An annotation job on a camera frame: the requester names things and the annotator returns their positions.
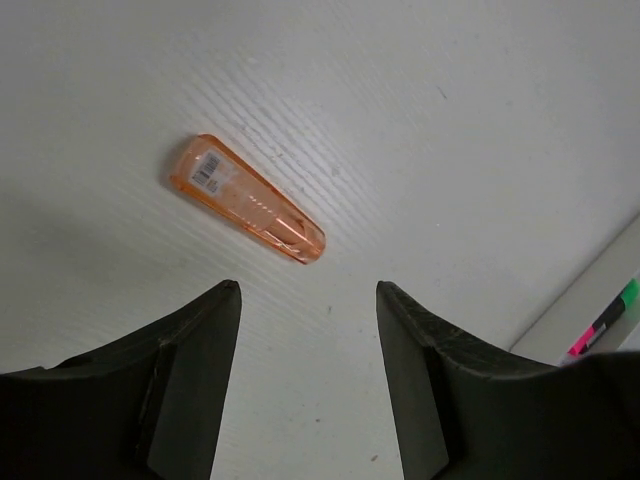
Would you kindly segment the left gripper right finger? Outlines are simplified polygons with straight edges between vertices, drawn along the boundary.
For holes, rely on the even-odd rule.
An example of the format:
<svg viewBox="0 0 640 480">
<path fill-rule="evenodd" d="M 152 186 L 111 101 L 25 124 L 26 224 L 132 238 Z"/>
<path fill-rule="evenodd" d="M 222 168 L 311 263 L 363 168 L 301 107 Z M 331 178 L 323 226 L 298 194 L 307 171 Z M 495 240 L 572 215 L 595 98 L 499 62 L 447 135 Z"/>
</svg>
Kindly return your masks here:
<svg viewBox="0 0 640 480">
<path fill-rule="evenodd" d="M 376 314 L 407 479 L 635 479 L 639 356 L 552 366 L 431 313 L 396 284 Z"/>
</svg>

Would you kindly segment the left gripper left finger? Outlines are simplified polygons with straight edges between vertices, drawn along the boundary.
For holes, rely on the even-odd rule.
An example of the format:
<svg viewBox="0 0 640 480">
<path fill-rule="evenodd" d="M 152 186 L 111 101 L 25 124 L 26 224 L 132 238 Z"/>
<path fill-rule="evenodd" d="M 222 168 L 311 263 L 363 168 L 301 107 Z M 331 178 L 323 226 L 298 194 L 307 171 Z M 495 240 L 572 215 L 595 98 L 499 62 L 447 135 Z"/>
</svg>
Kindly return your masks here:
<svg viewBox="0 0 640 480">
<path fill-rule="evenodd" d="M 5 479 L 207 479 L 242 299 L 226 280 L 52 368 L 1 378 Z"/>
</svg>

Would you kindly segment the pink black highlighter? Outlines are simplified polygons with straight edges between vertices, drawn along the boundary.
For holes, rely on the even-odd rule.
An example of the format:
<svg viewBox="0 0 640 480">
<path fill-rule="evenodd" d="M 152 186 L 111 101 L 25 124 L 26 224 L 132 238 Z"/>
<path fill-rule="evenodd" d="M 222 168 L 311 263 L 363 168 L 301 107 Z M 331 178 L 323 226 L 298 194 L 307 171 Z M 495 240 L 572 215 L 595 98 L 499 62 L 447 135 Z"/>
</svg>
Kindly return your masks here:
<svg viewBox="0 0 640 480">
<path fill-rule="evenodd" d="M 623 303 L 612 303 L 581 335 L 569 349 L 568 354 L 572 357 L 578 357 L 589 351 L 599 337 L 622 317 L 625 310 Z"/>
</svg>

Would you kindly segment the green black highlighter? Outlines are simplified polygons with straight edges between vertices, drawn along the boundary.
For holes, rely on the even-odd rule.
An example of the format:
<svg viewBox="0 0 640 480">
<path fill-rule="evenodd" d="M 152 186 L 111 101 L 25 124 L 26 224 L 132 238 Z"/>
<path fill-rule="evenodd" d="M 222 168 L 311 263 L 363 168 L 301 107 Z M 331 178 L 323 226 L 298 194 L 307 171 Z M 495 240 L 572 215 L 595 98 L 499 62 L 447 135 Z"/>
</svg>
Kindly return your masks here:
<svg viewBox="0 0 640 480">
<path fill-rule="evenodd" d="M 632 278 L 626 286 L 621 290 L 618 299 L 623 305 L 623 312 L 627 311 L 634 304 L 639 295 L 639 282 L 636 278 Z"/>
</svg>

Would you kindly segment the orange usb stick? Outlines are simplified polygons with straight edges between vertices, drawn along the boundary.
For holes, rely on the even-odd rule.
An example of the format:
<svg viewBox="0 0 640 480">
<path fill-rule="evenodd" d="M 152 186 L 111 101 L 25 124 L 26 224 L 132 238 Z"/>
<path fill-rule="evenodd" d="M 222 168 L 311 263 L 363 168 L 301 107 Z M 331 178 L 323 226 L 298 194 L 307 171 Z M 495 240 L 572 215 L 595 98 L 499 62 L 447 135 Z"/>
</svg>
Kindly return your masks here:
<svg viewBox="0 0 640 480">
<path fill-rule="evenodd" d="M 169 181 L 176 190 L 299 263 L 310 264 L 325 251 L 323 230 L 213 135 L 193 137 Z"/>
</svg>

